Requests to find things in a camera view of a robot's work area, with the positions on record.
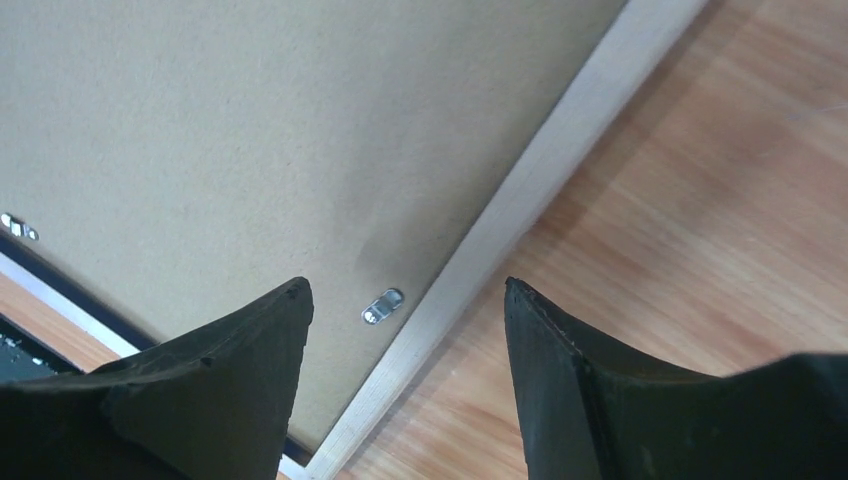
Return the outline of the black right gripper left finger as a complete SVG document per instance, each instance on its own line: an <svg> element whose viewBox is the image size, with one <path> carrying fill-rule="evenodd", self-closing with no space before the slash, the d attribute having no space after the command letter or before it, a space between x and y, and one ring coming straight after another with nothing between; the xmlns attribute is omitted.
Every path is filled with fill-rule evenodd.
<svg viewBox="0 0 848 480"><path fill-rule="evenodd" d="M1 387L5 479L273 479L314 305L295 277L86 374Z"/></svg>

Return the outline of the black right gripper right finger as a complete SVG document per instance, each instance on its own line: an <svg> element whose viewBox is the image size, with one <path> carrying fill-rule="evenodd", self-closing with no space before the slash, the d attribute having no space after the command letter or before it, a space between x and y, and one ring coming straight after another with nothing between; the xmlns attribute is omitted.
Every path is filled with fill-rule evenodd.
<svg viewBox="0 0 848 480"><path fill-rule="evenodd" d="M797 353L729 377L661 360L505 284L532 479L843 479L847 357Z"/></svg>

